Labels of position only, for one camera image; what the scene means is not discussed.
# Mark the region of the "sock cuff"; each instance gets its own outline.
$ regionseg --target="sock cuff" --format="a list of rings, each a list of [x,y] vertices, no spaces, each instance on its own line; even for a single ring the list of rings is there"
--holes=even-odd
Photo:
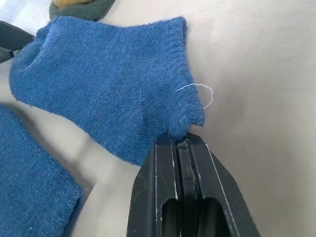
[[[0,236],[69,233],[83,205],[72,175],[0,104]]]

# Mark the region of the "knitted fabric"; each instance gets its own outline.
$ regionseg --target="knitted fabric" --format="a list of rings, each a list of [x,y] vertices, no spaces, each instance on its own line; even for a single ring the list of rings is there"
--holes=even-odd
[[[74,5],[74,4],[89,3],[92,1],[94,0],[53,0],[53,3],[57,7],[64,7],[64,6]]]
[[[64,116],[119,158],[141,165],[154,139],[182,139],[204,111],[185,55],[182,17],[116,27],[59,17],[17,55],[17,100]]]
[[[0,236],[67,236],[82,200],[68,171],[0,105]]]
[[[49,17],[73,16],[84,20],[96,21],[106,15],[114,0],[96,0],[87,4],[74,4],[57,7],[53,2],[49,7]]]

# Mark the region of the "loose thread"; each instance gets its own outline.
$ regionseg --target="loose thread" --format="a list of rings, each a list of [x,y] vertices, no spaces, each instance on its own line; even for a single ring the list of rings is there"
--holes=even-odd
[[[211,102],[209,102],[209,104],[203,108],[203,109],[205,110],[205,109],[206,109],[208,106],[210,106],[210,105],[212,104],[212,102],[213,102],[213,90],[212,90],[212,88],[211,88],[211,87],[208,87],[207,85],[204,85],[204,84],[191,83],[191,84],[188,84],[188,85],[185,85],[185,86],[181,87],[180,89],[177,89],[176,92],[179,91],[179,90],[182,90],[182,89],[184,89],[184,88],[186,88],[186,87],[188,87],[188,86],[191,86],[191,85],[201,85],[201,86],[204,86],[204,87],[206,87],[207,89],[209,89],[209,90],[211,91]]]

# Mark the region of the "black object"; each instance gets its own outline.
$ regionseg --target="black object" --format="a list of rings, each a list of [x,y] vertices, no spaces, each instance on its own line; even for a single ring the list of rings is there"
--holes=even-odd
[[[0,21],[0,63],[14,57],[14,51],[23,48],[33,39],[31,34]]]
[[[127,237],[259,237],[237,183],[191,133],[155,140],[135,178]]]

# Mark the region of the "green sock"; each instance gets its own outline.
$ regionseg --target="green sock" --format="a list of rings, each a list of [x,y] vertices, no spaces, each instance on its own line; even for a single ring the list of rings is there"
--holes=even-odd
[[[53,2],[49,8],[49,17],[73,16],[84,20],[95,21],[105,16],[114,0],[96,0],[87,4],[74,4],[57,7]]]

